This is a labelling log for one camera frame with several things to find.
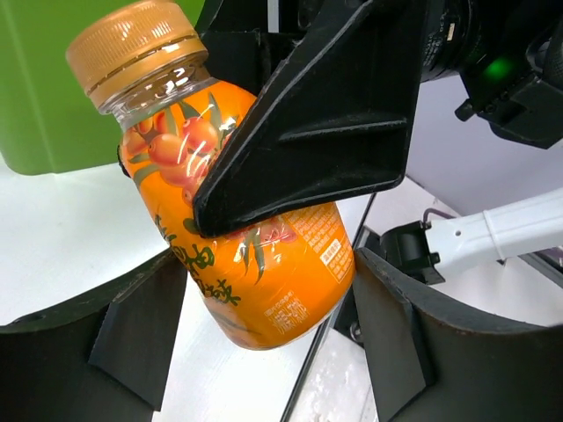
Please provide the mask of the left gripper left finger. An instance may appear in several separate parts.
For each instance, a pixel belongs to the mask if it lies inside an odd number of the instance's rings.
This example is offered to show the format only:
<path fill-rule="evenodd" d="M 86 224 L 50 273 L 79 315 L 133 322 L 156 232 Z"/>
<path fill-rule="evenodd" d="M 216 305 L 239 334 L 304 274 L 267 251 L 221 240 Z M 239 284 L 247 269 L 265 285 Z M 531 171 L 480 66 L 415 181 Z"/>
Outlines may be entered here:
<path fill-rule="evenodd" d="M 160 411 L 187 270 L 164 251 L 1 328 L 3 421 L 150 421 Z"/>

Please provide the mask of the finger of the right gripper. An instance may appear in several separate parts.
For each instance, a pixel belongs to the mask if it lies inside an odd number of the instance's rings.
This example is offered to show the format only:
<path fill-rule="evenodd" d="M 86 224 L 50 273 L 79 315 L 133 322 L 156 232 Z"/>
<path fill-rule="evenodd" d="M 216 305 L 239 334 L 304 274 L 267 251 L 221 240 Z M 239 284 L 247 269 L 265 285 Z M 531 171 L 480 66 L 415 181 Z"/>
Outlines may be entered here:
<path fill-rule="evenodd" d="M 281 61 L 194 198 L 219 237 L 403 179 L 426 1 L 326 1 Z"/>
<path fill-rule="evenodd" d="M 117 145 L 116 147 L 116 156 L 117 156 L 117 160 L 118 160 L 118 165 L 120 166 L 120 169 L 122 171 L 122 173 L 127 177 L 130 178 L 130 175 L 127 171 L 127 168 L 125 167 L 122 158 L 121 158 L 121 146 Z"/>

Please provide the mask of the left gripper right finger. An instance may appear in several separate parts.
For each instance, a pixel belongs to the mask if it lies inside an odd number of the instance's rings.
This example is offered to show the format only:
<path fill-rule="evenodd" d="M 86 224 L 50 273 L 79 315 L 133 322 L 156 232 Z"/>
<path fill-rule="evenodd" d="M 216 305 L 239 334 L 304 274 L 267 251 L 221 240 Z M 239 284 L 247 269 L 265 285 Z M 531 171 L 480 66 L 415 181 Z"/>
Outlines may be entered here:
<path fill-rule="evenodd" d="M 496 316 L 355 254 L 353 285 L 382 421 L 559 421 L 562 329 Z"/>

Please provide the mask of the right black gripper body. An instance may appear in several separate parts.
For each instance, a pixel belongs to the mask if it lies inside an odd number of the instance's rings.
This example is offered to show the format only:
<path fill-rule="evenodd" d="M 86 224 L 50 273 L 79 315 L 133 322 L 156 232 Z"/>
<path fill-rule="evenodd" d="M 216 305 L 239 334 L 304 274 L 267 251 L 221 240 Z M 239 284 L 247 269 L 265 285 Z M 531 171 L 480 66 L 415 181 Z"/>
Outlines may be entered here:
<path fill-rule="evenodd" d="M 298 142 L 408 142 L 420 85 L 459 76 L 461 121 L 548 149 L 562 138 L 559 1 L 207 1 L 196 29 L 220 76 L 259 97 L 244 131 Z"/>

